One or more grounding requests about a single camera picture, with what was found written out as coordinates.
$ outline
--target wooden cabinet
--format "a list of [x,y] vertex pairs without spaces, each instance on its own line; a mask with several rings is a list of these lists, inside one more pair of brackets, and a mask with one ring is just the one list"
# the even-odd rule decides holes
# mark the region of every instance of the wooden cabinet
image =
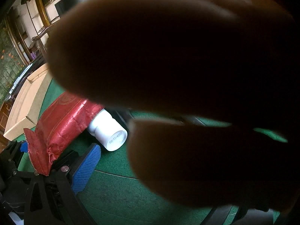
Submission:
[[12,103],[4,102],[0,109],[0,153],[6,148],[9,140],[3,136]]

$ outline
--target torn red foil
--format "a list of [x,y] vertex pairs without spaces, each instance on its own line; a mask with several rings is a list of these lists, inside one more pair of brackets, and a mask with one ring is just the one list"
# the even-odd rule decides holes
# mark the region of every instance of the torn red foil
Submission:
[[35,170],[48,176],[53,161],[103,108],[69,92],[61,94],[44,111],[34,131],[24,128],[29,158]]

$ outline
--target wooden railing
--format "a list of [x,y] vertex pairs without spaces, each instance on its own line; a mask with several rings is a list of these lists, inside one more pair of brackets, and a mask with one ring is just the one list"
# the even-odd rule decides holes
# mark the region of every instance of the wooden railing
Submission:
[[59,21],[51,24],[50,26],[48,26],[47,28],[45,28],[38,36],[35,36],[32,38],[33,41],[37,41],[39,47],[40,47],[40,51],[43,55],[44,58],[46,58],[47,52],[46,52],[46,48],[44,46],[44,44],[41,41],[41,38],[46,34],[49,33],[53,30],[53,28],[58,24]]

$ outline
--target white bottle cap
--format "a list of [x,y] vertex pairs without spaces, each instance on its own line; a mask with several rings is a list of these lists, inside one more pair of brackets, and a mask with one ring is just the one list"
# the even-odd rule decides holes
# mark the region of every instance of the white bottle cap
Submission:
[[127,131],[113,118],[99,121],[95,137],[110,152],[119,149],[127,139]]
[[112,119],[113,117],[111,116],[111,114],[109,114],[108,111],[106,111],[105,109],[102,109],[97,116],[92,120],[92,122],[90,123],[90,125],[87,128],[87,131],[92,135],[95,136],[95,129],[97,128],[98,124],[100,122],[105,122],[108,119]]

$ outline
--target hand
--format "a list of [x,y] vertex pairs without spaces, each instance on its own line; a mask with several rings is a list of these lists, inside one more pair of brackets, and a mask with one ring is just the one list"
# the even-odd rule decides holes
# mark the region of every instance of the hand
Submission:
[[300,188],[299,38],[279,0],[89,0],[47,49],[56,80],[91,100],[233,124],[133,121],[128,157],[152,191],[288,211]]

